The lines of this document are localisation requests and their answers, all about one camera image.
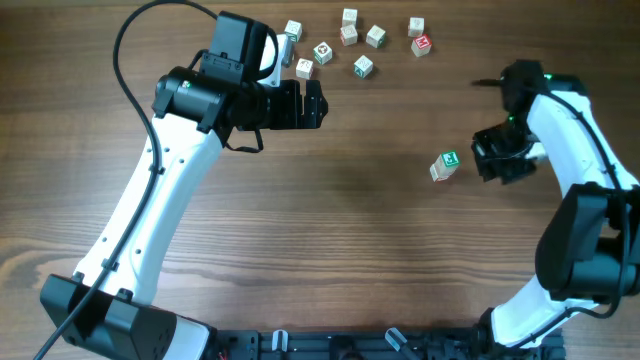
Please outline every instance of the wooden tabletop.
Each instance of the wooden tabletop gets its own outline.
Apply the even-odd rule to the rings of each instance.
[[[145,141],[111,66],[134,6],[0,9],[0,358],[32,357],[54,327],[39,303],[50,273],[70,275],[107,223]],[[343,47],[342,9],[360,41]],[[587,85],[594,114],[640,174],[640,8],[629,1],[240,1],[210,4],[282,31],[303,25],[296,58],[317,65],[330,111],[322,128],[265,131],[259,155],[224,152],[194,194],[166,256],[154,305],[220,329],[329,330],[470,326],[517,292],[561,195],[544,166],[510,186],[483,183],[474,132],[505,119],[500,94],[469,86],[515,59]],[[431,54],[416,58],[410,16]],[[364,43],[385,29],[381,49]],[[180,6],[131,26],[121,68],[147,113],[157,80],[208,47],[214,23]],[[353,74],[361,55],[375,66]],[[285,71],[295,77],[294,68]],[[234,133],[233,145],[251,145]],[[433,183],[429,166],[462,164]],[[640,301],[565,329],[571,359],[632,359]],[[50,359],[93,355],[60,342]]]

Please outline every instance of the brown wooden surface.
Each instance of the brown wooden surface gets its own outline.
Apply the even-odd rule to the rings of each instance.
[[[311,59],[326,41],[334,59],[315,78],[330,112],[317,131],[265,132],[260,155],[221,156],[176,232],[155,305],[221,329],[473,324],[531,277],[560,202],[548,167],[508,187],[476,174],[471,136],[505,114],[498,91],[469,82],[516,58],[579,75],[603,132],[639,173],[637,2],[350,3],[361,39],[373,24],[388,31],[378,50],[362,40],[341,46],[344,6],[210,6],[279,31],[300,21],[296,58]],[[1,359],[33,356],[53,330],[39,289],[88,251],[139,158],[144,130],[111,67],[115,34],[133,9],[0,9]],[[435,43],[426,57],[410,50],[409,16],[426,18]],[[121,67],[148,113],[158,78],[207,47],[213,26],[173,6],[132,25]],[[367,80],[352,73],[362,54],[375,65]],[[462,165],[434,184],[428,168],[450,149]],[[611,320],[565,326],[570,358],[637,358],[638,305],[630,299]],[[60,343],[50,358],[91,356]]]

